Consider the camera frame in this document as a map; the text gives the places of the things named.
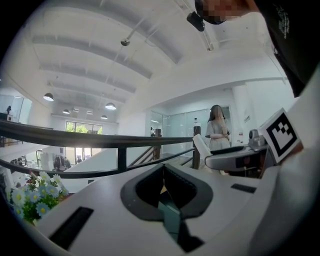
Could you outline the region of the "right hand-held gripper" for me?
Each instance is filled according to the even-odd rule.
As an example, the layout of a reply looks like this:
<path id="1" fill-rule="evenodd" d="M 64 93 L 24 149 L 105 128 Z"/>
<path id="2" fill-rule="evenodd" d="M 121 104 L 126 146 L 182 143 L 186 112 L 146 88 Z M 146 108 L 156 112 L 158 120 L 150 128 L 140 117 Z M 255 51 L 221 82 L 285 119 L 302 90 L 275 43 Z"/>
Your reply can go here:
<path id="1" fill-rule="evenodd" d="M 259 178 L 262 178 L 268 168 L 279 165 L 300 142 L 288 113 L 281 108 L 259 128 L 249 131 L 248 149 L 234 146 L 212 150 L 204 162 L 214 170 L 260 170 Z"/>

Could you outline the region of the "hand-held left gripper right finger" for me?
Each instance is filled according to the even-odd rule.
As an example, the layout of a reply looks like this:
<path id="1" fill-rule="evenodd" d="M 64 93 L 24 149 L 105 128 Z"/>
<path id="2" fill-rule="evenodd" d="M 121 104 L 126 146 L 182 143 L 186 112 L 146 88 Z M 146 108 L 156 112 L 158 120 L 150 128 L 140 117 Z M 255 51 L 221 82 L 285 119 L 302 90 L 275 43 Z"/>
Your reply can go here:
<path id="1" fill-rule="evenodd" d="M 279 167 L 262 179 L 165 165 L 164 184 L 178 192 L 181 232 L 168 256 L 265 256 L 280 239 L 271 207 Z"/>

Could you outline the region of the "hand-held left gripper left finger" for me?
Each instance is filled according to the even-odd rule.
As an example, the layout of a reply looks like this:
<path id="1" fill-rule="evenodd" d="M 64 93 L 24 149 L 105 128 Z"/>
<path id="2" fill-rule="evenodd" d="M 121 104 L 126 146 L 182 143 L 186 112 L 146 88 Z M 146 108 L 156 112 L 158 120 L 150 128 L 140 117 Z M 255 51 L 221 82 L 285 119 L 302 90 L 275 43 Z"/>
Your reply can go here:
<path id="1" fill-rule="evenodd" d="M 73 256 L 182 256 L 157 200 L 163 165 L 102 177 L 55 206 L 38 224 Z"/>

